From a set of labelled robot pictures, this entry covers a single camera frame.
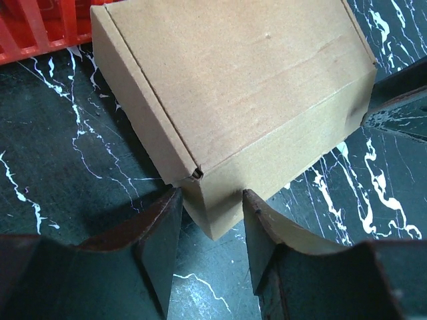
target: cardboard box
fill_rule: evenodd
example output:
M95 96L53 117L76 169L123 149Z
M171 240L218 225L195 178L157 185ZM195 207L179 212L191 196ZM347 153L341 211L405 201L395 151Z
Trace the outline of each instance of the cardboard box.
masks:
M375 58L347 3L128 0L93 50L165 183L212 239L356 130Z

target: black marble tabletop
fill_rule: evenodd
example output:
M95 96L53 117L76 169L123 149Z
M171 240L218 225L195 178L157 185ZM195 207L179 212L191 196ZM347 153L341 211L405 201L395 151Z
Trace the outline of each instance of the black marble tabletop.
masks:
M377 57L378 79L426 55L427 0L349 3ZM144 210L168 188L90 45L0 67L0 97L2 233L77 244ZM421 143L361 128L269 203L345 245L421 239L426 159ZM213 242L184 215L169 319L259 318L243 223Z

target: brown box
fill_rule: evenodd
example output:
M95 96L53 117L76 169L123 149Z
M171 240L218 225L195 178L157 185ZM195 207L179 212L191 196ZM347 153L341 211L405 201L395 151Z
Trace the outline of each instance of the brown box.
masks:
M103 76L212 239L243 188L272 196L367 110L375 58L344 0L128 0L91 19Z

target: red crate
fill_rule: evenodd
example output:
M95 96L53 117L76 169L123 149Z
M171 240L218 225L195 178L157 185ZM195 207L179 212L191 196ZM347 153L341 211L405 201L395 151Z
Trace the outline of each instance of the red crate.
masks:
M91 41L91 5L117 0L0 0L0 65Z

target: box lid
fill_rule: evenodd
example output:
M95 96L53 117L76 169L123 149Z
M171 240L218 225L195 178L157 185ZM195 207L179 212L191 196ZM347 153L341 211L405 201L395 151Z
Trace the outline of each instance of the box lid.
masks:
M345 1L129 0L104 9L201 173L374 68ZM174 179L189 168L177 165Z

